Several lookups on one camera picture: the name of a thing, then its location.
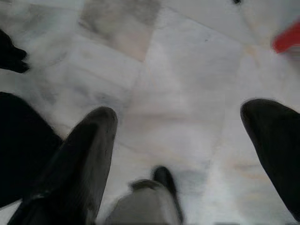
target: black leather shoe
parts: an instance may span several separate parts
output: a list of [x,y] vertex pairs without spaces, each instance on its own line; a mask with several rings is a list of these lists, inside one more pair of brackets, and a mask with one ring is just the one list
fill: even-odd
[[100,107],[71,132],[35,182],[9,225],[91,225],[111,165],[115,112]]
[[263,168],[300,221],[300,114],[267,99],[249,100],[240,113]]
[[164,167],[164,166],[159,166],[154,170],[153,173],[153,180],[161,183],[162,185],[164,185],[169,192],[171,193],[175,206],[176,206],[176,210],[178,212],[179,215],[179,220],[181,223],[183,223],[183,213],[181,210],[181,207],[179,205],[179,201],[178,201],[178,197],[177,197],[177,189],[174,183],[174,179],[170,173],[170,171]]

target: gray marble veining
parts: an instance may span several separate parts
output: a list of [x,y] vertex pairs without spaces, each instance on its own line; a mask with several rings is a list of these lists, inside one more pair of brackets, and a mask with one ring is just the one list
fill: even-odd
[[29,53],[33,68],[44,68],[66,57],[76,18],[72,10],[16,2],[8,14],[7,33]]
[[143,61],[159,9],[159,0],[88,0],[81,33]]

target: marble floor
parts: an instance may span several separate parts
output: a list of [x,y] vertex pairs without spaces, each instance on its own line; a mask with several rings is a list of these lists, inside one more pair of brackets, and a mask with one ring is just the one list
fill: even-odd
[[[300,111],[297,59],[242,45],[157,0],[147,13],[141,1],[133,9],[101,2],[108,4],[0,0],[0,27],[31,64],[25,74],[0,70],[0,91],[24,98],[62,137],[99,105],[119,117],[97,224],[156,165],[173,172],[186,224],[294,222],[258,161],[240,105],[263,97]],[[122,12],[124,24],[97,14],[91,23],[93,5]],[[0,209],[0,225],[18,204]]]

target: leg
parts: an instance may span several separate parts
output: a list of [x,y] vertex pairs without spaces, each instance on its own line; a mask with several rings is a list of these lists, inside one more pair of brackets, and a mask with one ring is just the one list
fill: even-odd
[[105,224],[180,225],[182,213],[170,172],[159,167],[154,180],[140,180],[131,185],[132,193],[120,199]]

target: shoe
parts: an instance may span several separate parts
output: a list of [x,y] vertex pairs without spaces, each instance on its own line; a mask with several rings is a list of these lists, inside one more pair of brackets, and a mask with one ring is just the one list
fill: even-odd
[[117,121],[110,108],[89,113],[52,157],[8,224],[93,224],[110,170]]
[[175,203],[176,210],[179,215],[180,223],[182,224],[183,220],[184,220],[183,213],[182,213],[181,207],[179,205],[179,201],[178,201],[178,197],[177,197],[177,189],[176,189],[176,186],[174,183],[174,179],[173,179],[170,171],[164,166],[157,167],[153,173],[153,180],[161,183],[171,193],[174,203]]
[[247,101],[240,114],[264,170],[300,221],[300,114],[267,99]]

